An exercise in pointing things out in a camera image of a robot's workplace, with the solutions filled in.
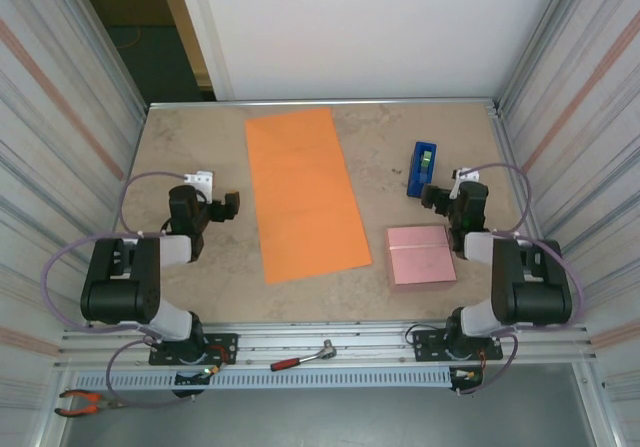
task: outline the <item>white wall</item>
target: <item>white wall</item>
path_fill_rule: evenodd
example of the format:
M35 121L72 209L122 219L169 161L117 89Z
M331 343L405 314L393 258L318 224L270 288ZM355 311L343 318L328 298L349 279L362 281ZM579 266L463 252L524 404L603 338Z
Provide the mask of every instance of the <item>white wall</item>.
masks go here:
M222 100L494 96L549 0L186 0Z

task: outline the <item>black mounting plate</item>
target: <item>black mounting plate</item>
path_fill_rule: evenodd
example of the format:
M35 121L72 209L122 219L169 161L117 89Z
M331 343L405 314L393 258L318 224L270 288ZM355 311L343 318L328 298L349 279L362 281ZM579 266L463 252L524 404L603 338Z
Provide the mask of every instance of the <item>black mounting plate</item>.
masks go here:
M221 345L227 352L227 364L235 364L238 354L238 334L204 334L205 343L207 345ZM196 363L186 363L176 358L171 351L161 348L151 349L149 354L149 365L179 365L183 367L192 367L194 365L218 366L222 365L220 351L207 349L205 354Z
M454 353L447 353L444 341L445 329L414 330L413 352L416 362L450 362L450 361L480 361L478 352L484 350L487 360L501 360L502 346L487 337L465 337L464 342L458 344Z

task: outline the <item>metal wall panel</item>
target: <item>metal wall panel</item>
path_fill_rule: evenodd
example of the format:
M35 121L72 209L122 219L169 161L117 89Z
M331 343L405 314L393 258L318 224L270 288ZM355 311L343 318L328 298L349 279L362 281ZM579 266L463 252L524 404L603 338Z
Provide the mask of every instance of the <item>metal wall panel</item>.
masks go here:
M640 0L572 0L504 107L534 211L578 268L627 439L640 440Z
M0 0L0 12L0 443L14 446L30 440L62 332L40 269L112 228L146 115L82 0ZM73 316L90 252L50 276Z

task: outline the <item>doorway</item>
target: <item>doorway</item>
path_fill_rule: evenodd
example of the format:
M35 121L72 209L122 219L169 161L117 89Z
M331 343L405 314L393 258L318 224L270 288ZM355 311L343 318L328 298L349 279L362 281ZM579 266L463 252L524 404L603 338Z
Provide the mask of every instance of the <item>doorway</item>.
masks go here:
M184 0L89 0L147 105L215 101Z

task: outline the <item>white bracket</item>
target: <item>white bracket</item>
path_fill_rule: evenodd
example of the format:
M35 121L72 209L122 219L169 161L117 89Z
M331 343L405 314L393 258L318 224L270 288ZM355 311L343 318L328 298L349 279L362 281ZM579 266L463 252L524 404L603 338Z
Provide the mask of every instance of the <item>white bracket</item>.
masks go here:
M184 174L184 183L193 185L207 198L207 204L213 200L213 172L199 170L195 174Z
M455 179L456 182L453 184L453 189L451 189L451 193L449 194L449 198L451 200L458 198L458 191L460 190L460 184L462 182L480 182L480 174L478 171L469 172L468 174L460 174L460 172L466 172L470 170L471 167L461 167L455 171Z

